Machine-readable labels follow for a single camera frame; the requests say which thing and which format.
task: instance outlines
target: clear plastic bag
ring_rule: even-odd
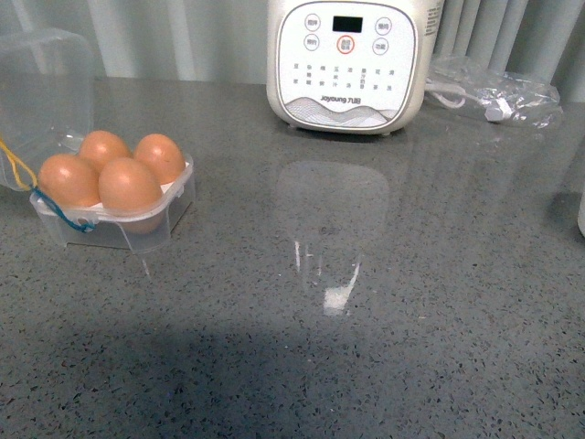
[[[497,73],[468,57],[433,58],[425,101],[461,116],[513,126],[557,127],[563,114],[552,85]]]

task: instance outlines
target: red button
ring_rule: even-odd
[[[337,50],[339,50],[344,55],[350,53],[355,46],[356,43],[354,42],[354,39],[349,35],[343,35],[337,40]]]

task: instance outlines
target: appliance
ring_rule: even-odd
[[[422,105],[443,0],[269,0],[267,95],[291,126],[389,134]]]

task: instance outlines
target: egg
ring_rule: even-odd
[[[144,213],[163,196],[163,190],[148,166],[130,157],[108,162],[100,173],[98,187],[104,208],[121,216]],[[149,219],[123,223],[122,227],[131,233],[149,233],[158,227],[163,217],[158,214]]]
[[[89,160],[100,173],[106,163],[114,158],[131,157],[132,152],[116,134],[108,131],[93,131],[81,142],[79,156]]]
[[[185,157],[176,143],[163,134],[149,134],[134,149],[133,157],[147,165],[161,185],[172,183],[185,170]]]
[[[38,186],[62,208],[87,208],[100,202],[98,171],[76,155],[49,157],[38,171]]]

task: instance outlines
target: white curtain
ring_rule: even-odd
[[[3,0],[0,35],[58,27],[96,75],[263,83],[266,0]],[[585,0],[446,0],[435,52],[557,86],[585,102]]]

